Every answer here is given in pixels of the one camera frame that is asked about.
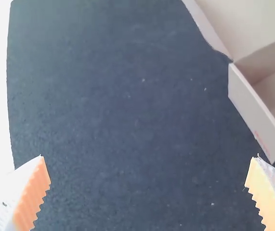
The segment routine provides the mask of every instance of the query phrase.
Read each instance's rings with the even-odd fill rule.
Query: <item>cardboard box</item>
[[[234,61],[229,64],[228,97],[273,163],[275,0],[183,2],[205,40]]]

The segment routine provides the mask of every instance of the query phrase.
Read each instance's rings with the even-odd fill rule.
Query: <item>floor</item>
[[[181,0],[15,0],[13,154],[52,179],[36,230],[263,230],[228,62]]]

